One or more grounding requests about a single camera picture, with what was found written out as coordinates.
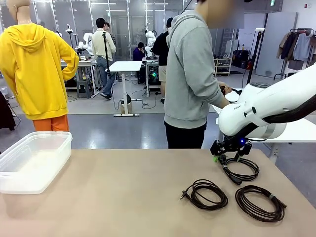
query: blue jeans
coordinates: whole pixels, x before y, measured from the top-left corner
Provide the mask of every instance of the blue jeans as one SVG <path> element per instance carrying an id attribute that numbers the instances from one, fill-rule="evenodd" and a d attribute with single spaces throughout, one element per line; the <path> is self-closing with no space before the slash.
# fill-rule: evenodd
<path id="1" fill-rule="evenodd" d="M 115 80 L 115 74 L 110 73 L 110 77 L 108 78 L 108 73 L 105 72 L 107 67 L 107 60 L 101 56 L 97 57 L 97 67 L 100 72 L 101 81 L 103 85 L 103 89 L 101 93 L 104 93 L 105 95 L 112 96 L 111 88 Z"/>

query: jeans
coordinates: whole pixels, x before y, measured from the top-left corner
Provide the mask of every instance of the jeans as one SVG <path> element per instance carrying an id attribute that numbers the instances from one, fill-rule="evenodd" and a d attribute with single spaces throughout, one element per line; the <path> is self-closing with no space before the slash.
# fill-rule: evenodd
<path id="1" fill-rule="evenodd" d="M 100 73 L 101 81 L 103 85 L 103 89 L 101 90 L 101 93 L 112 96 L 111 88 L 115 80 L 115 74 L 110 73 L 110 78 L 108 78 L 108 73 L 105 72 L 105 70 L 108 68 L 107 60 L 101 56 L 97 57 L 97 67 L 99 69 L 99 73 Z"/>
<path id="2" fill-rule="evenodd" d="M 177 128 L 164 122 L 169 149 L 201 149 L 206 124 L 193 129 Z"/>

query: black cap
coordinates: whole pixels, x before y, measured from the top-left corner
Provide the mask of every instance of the black cap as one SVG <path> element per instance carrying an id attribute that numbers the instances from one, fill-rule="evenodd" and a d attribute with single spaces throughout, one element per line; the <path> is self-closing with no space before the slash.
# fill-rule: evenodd
<path id="1" fill-rule="evenodd" d="M 167 20 L 167 27 L 171 27 L 171 22 L 173 20 L 173 17 L 170 17 L 168 20 Z"/>

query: coiled cable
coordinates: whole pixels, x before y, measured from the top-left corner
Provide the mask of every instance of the coiled cable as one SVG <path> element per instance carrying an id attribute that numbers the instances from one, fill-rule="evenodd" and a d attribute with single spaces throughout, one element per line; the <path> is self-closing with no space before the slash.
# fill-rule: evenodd
<path id="1" fill-rule="evenodd" d="M 268 212 L 255 204 L 251 203 L 249 199 L 246 197 L 246 193 L 258 193 L 266 196 L 271 200 L 273 205 L 275 206 L 274 212 Z M 278 222 L 284 218 L 284 209 L 286 205 L 276 198 L 273 194 L 271 194 L 268 190 L 264 188 L 260 188 L 254 185 L 248 185 L 241 189 L 238 189 L 235 194 L 235 199 L 237 201 L 238 206 L 249 216 L 252 218 L 262 221 L 262 222 Z"/>
<path id="2" fill-rule="evenodd" d="M 223 170 L 226 173 L 226 175 L 230 178 L 230 180 L 232 180 L 237 185 L 242 184 L 243 181 L 249 182 L 249 181 L 254 180 L 255 178 L 258 177 L 258 174 L 260 171 L 259 166 L 255 162 L 248 159 L 240 158 L 239 160 L 237 160 L 236 158 L 226 159 L 226 157 L 221 157 L 219 159 L 219 162 L 223 166 Z M 231 162 L 239 162 L 239 163 L 249 166 L 253 170 L 254 174 L 252 175 L 236 174 L 230 171 L 227 165 Z"/>
<path id="3" fill-rule="evenodd" d="M 192 192 L 191 192 L 191 197 L 188 195 L 188 190 L 192 188 Z M 207 198 L 205 198 L 204 196 L 202 196 L 198 190 L 200 189 L 208 189 L 213 191 L 214 193 L 216 193 L 221 201 L 219 202 L 215 202 L 215 201 L 211 201 Z M 220 208 L 225 207 L 228 204 L 228 198 L 226 197 L 225 193 L 213 182 L 207 180 L 207 179 L 199 179 L 196 180 L 191 186 L 189 186 L 185 191 L 182 191 L 182 197 L 180 199 L 183 199 L 184 197 L 186 197 L 193 205 L 195 205 L 196 207 L 203 209 L 203 210 L 209 210 L 209 211 L 213 211 L 213 210 L 218 210 Z M 201 198 L 203 198 L 204 200 L 214 204 L 214 205 L 205 205 L 203 204 L 197 197 L 197 195 L 199 195 Z"/>

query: brown table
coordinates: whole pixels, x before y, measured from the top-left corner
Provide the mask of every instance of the brown table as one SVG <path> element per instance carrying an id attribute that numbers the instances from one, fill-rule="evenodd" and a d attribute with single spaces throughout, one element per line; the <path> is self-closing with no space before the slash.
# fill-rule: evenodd
<path id="1" fill-rule="evenodd" d="M 260 150 L 248 158 L 261 171 L 242 185 L 261 186 L 283 201 L 282 222 L 262 223 L 243 213 L 235 201 L 238 187 L 208 150 L 73 150 L 43 194 L 0 195 L 0 237 L 315 236 L 313 206 Z M 241 164 L 230 168 L 249 172 Z M 201 178 L 226 193 L 224 209 L 202 211 L 179 200 Z M 263 198 L 253 200 L 273 209 Z"/>

